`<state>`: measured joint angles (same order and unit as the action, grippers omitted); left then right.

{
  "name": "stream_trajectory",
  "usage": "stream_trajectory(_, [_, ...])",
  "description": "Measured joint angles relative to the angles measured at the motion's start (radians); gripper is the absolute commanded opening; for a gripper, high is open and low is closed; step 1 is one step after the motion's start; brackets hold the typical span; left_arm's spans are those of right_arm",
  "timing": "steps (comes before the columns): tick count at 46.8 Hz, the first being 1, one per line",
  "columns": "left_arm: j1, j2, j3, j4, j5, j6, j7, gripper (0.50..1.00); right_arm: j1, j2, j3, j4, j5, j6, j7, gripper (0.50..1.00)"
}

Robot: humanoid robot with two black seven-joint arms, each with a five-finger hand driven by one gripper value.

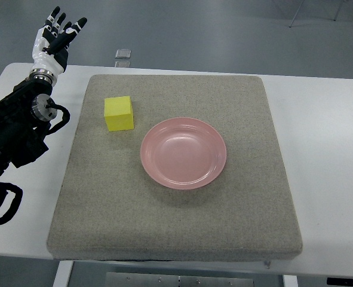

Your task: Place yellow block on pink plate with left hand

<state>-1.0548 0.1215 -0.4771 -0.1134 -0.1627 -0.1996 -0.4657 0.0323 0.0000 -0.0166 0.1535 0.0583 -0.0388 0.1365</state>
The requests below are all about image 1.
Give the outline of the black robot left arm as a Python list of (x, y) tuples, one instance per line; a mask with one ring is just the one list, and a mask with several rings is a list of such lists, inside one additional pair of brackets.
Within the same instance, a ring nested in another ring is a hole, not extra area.
[[(51, 93), (54, 75), (33, 69), (30, 75), (0, 100), (0, 176), (9, 164), (21, 167), (48, 151), (44, 139), (70, 120), (69, 111), (56, 104)], [(0, 182), (0, 225), (17, 213), (23, 190)]]

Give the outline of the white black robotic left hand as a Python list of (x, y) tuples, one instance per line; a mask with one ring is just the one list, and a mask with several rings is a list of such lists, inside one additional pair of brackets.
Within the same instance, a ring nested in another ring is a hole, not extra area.
[(70, 43), (87, 23), (85, 17), (75, 23), (65, 23), (65, 20), (66, 14), (60, 12), (60, 7), (53, 9), (38, 30), (32, 49), (33, 66), (30, 74), (47, 77), (52, 84), (65, 72)]

